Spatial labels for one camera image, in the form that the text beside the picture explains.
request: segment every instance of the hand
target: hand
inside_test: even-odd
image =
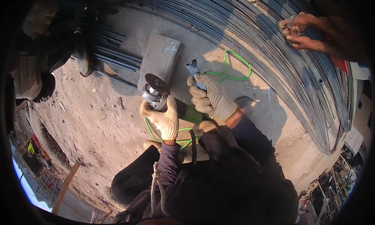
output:
[[[199,89],[195,80],[203,83],[207,92]],[[197,73],[195,74],[195,80],[190,76],[187,79],[187,85],[190,87],[190,94],[193,96],[191,102],[195,105],[197,111],[226,121],[237,110],[237,104],[227,97],[218,83],[213,81],[209,75]]]
[[[150,110],[149,104],[143,101],[140,113],[155,124],[156,128],[162,133],[162,139],[168,141],[177,138],[179,117],[177,116],[177,104],[173,95],[168,96],[166,104],[167,111],[159,112]]]
[[[34,57],[13,55],[12,61],[16,99],[35,99],[42,89],[40,74],[35,70]]]

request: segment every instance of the gloved hand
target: gloved hand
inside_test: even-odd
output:
[[[149,118],[149,120],[156,125],[156,128],[161,131],[163,140],[173,140],[177,138],[179,131],[179,117],[177,115],[177,104],[174,96],[168,96],[166,100],[167,111],[159,112],[150,110],[150,106],[146,101],[142,102],[141,115]]]
[[[209,75],[195,74],[195,80],[206,86],[207,92],[198,88],[192,76],[187,79],[187,85],[190,87],[190,94],[193,96],[191,102],[199,112],[207,113],[210,117],[219,117],[226,121],[238,108],[219,87],[218,83],[213,81]]]
[[[14,55],[13,71],[16,99],[28,98],[33,100],[42,89],[40,74],[35,70],[34,57]]]

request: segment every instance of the dirt ground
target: dirt ground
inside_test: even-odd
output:
[[[108,18],[108,23],[115,31],[127,36],[120,51],[142,57],[152,33],[182,43],[170,82],[176,98],[190,103],[191,96],[186,85],[189,73],[184,66],[186,62],[196,59],[201,72],[223,72],[223,50],[192,31],[137,10],[120,8],[119,11]],[[134,84],[138,81],[138,72],[105,64],[101,66],[126,81]],[[228,71],[235,77],[243,77],[248,73],[247,67],[233,57],[230,57]],[[124,210],[125,207],[116,204],[108,192],[113,177],[143,153],[145,140],[152,139],[143,117],[139,115],[139,106],[143,100],[141,92],[95,72],[84,78],[79,74],[75,62],[70,60],[55,71],[54,76],[54,97],[29,107],[33,131],[38,138],[49,138],[43,134],[45,127],[53,137],[50,141],[55,140],[54,147],[48,147],[49,143],[43,141],[41,144],[51,156],[62,179],[77,159],[84,164],[69,188],[74,194],[100,210],[108,208],[101,199],[108,201],[115,212]],[[337,154],[323,156],[300,122],[272,89],[268,100],[267,84],[255,73],[245,81],[225,79],[221,86],[233,99],[247,95],[257,101],[248,104],[245,114],[272,140],[284,175],[293,182],[298,193],[334,164]],[[119,105],[119,97],[122,98],[124,109]],[[180,128],[188,126],[192,125],[180,122]],[[181,133],[179,139],[187,139],[188,136],[188,133]],[[58,148],[61,148],[66,159],[62,153],[55,153]],[[198,160],[206,158],[200,151]]]

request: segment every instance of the yellow cloth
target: yellow cloth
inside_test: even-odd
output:
[[[35,150],[33,148],[33,144],[31,143],[30,141],[30,144],[29,144],[29,147],[27,148],[27,150],[31,153],[31,154],[34,154],[35,153]]]

